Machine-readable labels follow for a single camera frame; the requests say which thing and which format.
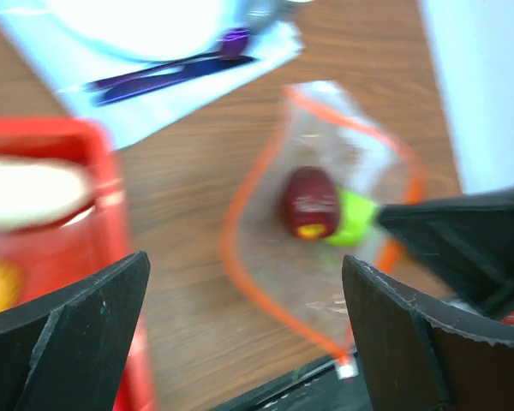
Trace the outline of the clear orange zip top bag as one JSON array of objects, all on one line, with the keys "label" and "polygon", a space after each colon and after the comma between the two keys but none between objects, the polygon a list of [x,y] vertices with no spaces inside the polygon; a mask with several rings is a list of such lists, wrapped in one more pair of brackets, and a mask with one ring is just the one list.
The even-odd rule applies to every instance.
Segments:
[{"label": "clear orange zip top bag", "polygon": [[225,216],[221,257],[260,310],[324,349],[340,378],[352,378],[343,258],[392,269],[401,247],[380,227],[380,211],[421,201],[425,173],[415,151],[337,82],[288,85],[284,96],[278,130]]}]

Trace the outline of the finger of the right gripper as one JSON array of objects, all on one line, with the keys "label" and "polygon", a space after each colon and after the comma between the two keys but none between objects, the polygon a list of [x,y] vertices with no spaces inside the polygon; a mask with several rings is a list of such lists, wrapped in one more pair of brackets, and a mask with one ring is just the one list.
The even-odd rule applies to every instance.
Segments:
[{"label": "finger of the right gripper", "polygon": [[514,312],[514,186],[384,205],[377,222],[481,315]]}]

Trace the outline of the green lime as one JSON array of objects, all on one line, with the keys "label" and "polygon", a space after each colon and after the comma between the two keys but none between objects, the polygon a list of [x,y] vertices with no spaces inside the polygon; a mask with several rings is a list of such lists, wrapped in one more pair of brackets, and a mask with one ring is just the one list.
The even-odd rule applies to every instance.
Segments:
[{"label": "green lime", "polygon": [[369,231],[379,206],[373,200],[345,188],[338,189],[338,198],[339,224],[324,241],[334,247],[355,247]]}]

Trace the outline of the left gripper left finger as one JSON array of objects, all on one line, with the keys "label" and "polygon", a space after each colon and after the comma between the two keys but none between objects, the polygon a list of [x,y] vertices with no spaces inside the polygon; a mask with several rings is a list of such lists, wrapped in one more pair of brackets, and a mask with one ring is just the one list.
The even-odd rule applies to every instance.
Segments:
[{"label": "left gripper left finger", "polygon": [[111,410],[150,274],[133,253],[0,313],[0,410]]}]

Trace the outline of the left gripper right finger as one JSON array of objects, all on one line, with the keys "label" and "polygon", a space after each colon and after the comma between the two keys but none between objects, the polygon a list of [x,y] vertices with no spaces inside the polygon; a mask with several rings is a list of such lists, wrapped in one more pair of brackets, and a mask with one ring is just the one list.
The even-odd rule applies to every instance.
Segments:
[{"label": "left gripper right finger", "polygon": [[514,326],[413,289],[353,256],[350,326],[375,410],[514,410]]}]

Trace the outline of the dark red fruit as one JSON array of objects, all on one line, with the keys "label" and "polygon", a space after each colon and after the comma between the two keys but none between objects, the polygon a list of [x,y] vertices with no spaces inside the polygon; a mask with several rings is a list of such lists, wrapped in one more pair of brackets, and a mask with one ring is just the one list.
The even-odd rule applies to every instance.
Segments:
[{"label": "dark red fruit", "polygon": [[290,174],[278,209],[285,228],[301,240],[326,238],[339,224],[337,188],[329,174],[317,166],[302,166]]}]

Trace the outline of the white radish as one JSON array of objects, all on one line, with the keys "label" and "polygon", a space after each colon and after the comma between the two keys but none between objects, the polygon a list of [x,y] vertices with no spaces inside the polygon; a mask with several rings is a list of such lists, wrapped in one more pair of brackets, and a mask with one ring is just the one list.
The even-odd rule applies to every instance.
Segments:
[{"label": "white radish", "polygon": [[93,189],[79,164],[0,155],[0,231],[64,219],[92,201]]}]

